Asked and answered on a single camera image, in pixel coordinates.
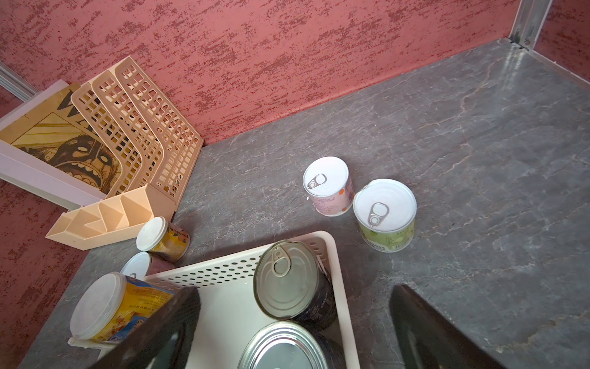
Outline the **tall yellow can white lid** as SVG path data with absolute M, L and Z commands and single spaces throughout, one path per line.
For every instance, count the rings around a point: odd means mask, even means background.
M 82 295 L 70 321 L 74 338 L 116 344 L 163 307 L 175 293 L 112 272 Z

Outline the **small green can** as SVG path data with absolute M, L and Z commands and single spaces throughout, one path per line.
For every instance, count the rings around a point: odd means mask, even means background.
M 416 198 L 399 181 L 371 181 L 354 196 L 353 211 L 363 240 L 380 252 L 399 252 L 413 240 Z

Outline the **short yellow can white lid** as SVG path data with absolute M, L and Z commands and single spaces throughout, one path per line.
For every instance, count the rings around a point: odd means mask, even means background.
M 190 242 L 191 237 L 185 230 L 161 216 L 145 223 L 136 238 L 140 252 L 158 255 L 170 263 L 184 257 Z

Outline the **dark chopped tomatoes can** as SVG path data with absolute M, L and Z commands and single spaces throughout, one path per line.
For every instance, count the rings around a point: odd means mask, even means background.
M 261 256 L 254 298 L 267 316 L 315 331 L 337 318 L 333 286 L 323 263 L 300 241 L 279 241 Z

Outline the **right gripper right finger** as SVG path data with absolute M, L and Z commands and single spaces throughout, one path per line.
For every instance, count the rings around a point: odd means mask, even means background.
M 406 368 L 503 368 L 406 284 L 396 284 L 390 313 Z

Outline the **small pink can back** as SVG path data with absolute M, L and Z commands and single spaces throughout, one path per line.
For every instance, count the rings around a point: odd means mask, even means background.
M 350 171 L 341 158 L 328 156 L 312 162 L 304 172 L 303 186 L 321 215 L 336 217 L 353 206 Z

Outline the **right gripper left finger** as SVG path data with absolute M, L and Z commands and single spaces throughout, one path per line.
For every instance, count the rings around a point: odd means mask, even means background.
M 184 368 L 201 311 L 197 287 L 183 288 L 93 368 Z

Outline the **blue Progresso noodle soup can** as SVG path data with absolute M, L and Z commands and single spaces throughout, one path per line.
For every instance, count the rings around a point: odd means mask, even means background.
M 344 349 L 291 321 L 263 327 L 244 349 L 239 368 L 345 368 Z

